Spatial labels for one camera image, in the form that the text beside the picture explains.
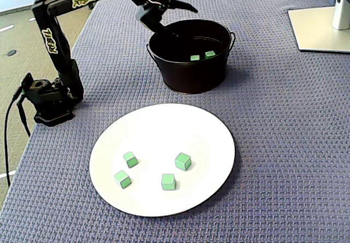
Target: blue textured tablecloth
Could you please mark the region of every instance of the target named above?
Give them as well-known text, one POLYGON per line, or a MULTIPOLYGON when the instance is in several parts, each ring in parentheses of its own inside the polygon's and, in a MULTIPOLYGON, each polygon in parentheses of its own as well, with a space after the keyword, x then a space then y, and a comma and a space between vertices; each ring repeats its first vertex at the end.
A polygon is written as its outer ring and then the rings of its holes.
POLYGON ((73 51, 85 98, 76 117, 37 125, 0 217, 1 242, 349 242, 350 56, 298 51, 288 9, 334 0, 184 0, 164 24, 204 18, 237 35, 228 74, 200 95, 172 92, 130 0, 97 4, 73 51), (124 114, 156 103, 198 106, 231 130, 234 171, 188 212, 130 216, 104 202, 90 152, 124 114))

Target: robotic arm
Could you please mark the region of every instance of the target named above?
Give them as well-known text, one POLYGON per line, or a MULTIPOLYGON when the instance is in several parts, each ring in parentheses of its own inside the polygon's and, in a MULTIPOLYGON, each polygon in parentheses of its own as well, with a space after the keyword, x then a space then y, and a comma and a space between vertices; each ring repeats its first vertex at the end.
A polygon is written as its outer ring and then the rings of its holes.
MULTIPOLYGON (((34 120, 54 126, 71 120, 74 106, 83 99, 84 89, 75 60, 60 28, 57 16, 79 9, 99 0, 36 0, 32 11, 40 28, 46 49, 59 73, 54 82, 46 79, 34 80, 30 73, 21 86, 26 98, 35 106, 34 120)), ((160 24, 167 9, 197 10, 190 4, 177 0, 132 0, 140 6, 138 19, 153 32, 164 29, 160 24)))

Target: green cube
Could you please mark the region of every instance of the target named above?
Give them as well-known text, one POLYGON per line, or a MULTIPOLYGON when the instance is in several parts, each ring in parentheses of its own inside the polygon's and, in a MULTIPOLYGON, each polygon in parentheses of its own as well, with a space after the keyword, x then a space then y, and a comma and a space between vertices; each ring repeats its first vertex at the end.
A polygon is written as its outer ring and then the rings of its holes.
POLYGON ((199 61, 201 57, 199 55, 192 55, 191 56, 191 61, 199 61))
POLYGON ((129 184, 131 184, 130 177, 123 170, 116 173, 114 175, 114 179, 122 189, 126 188, 129 184))
POLYGON ((162 188, 163 190, 175 190, 176 180, 175 175, 172 173, 164 173, 162 175, 162 188))
POLYGON ((132 152, 127 152, 122 157, 124 157, 129 168, 132 168, 138 164, 138 161, 132 152))
POLYGON ((191 165, 191 157, 187 154, 180 153, 175 158, 175 166, 177 168, 180 168, 181 170, 187 171, 190 165, 191 165))
POLYGON ((206 52, 206 59, 211 59, 211 58, 213 58, 215 56, 216 56, 216 54, 215 54, 215 52, 213 50, 206 52))

